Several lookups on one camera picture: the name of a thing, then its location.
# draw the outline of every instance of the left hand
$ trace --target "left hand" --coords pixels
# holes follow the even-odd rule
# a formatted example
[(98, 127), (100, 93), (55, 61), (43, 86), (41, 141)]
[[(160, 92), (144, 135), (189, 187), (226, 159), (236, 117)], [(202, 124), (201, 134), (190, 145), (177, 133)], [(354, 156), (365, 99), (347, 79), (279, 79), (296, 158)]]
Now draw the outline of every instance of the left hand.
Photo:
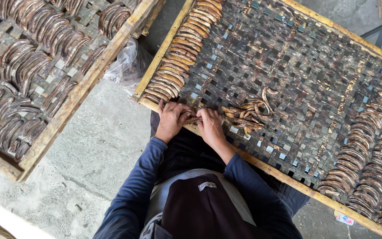
[(191, 115), (191, 108), (184, 104), (169, 102), (163, 108), (163, 100), (159, 102), (160, 123), (154, 138), (160, 139), (165, 144), (179, 133), (185, 119)]

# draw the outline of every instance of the person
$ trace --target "person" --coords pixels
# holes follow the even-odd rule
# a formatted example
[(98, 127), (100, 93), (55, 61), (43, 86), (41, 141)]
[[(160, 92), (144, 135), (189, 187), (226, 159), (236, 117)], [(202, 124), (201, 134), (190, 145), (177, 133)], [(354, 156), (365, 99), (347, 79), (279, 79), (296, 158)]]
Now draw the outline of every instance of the person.
[(182, 128), (190, 110), (160, 102), (150, 142), (93, 238), (302, 238), (291, 218), (309, 197), (247, 164), (217, 111), (197, 112), (201, 137)]

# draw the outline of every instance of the clothing tag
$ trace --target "clothing tag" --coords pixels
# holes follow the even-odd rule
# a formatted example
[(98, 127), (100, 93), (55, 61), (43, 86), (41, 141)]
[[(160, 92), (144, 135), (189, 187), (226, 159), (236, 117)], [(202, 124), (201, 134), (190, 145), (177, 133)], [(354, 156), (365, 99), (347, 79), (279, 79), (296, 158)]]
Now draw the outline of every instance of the clothing tag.
[(204, 189), (205, 187), (216, 187), (216, 184), (213, 183), (213, 182), (204, 182), (204, 183), (202, 183), (202, 184), (200, 184), (200, 185), (198, 186), (198, 189), (199, 189), (200, 192), (201, 192), (201, 191), (203, 191), (203, 189)]

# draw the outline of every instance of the gray concrete ground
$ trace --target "gray concrete ground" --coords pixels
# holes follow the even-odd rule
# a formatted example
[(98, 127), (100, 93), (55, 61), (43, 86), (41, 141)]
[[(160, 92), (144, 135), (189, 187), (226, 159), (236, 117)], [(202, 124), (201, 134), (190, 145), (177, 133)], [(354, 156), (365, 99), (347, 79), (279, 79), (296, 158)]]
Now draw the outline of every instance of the gray concrete ground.
[[(164, 40), (184, 0), (167, 0), (150, 35), (151, 53)], [(382, 24), (377, 0), (298, 0), (361, 35)], [(26, 182), (0, 173), (0, 205), (56, 238), (91, 238), (112, 198), (149, 139), (150, 111), (128, 101), (118, 85), (102, 81), (89, 94)], [(311, 199), (293, 218), (304, 238), (381, 238)]]

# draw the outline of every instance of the litter wrapper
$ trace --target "litter wrapper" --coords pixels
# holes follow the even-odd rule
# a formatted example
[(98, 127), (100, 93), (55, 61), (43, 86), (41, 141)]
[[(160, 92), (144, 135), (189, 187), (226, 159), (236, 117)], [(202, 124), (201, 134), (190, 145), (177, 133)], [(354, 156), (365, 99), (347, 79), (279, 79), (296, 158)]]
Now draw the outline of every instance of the litter wrapper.
[(153, 56), (139, 46), (135, 38), (131, 37), (120, 51), (117, 60), (110, 64), (102, 79), (119, 84), (130, 97), (152, 60)]
[(335, 219), (337, 221), (343, 222), (343, 223), (348, 224), (350, 226), (353, 225), (353, 223), (354, 223), (354, 220), (352, 218), (342, 214), (341, 212), (339, 212), (337, 210), (334, 211), (334, 216), (335, 216)]

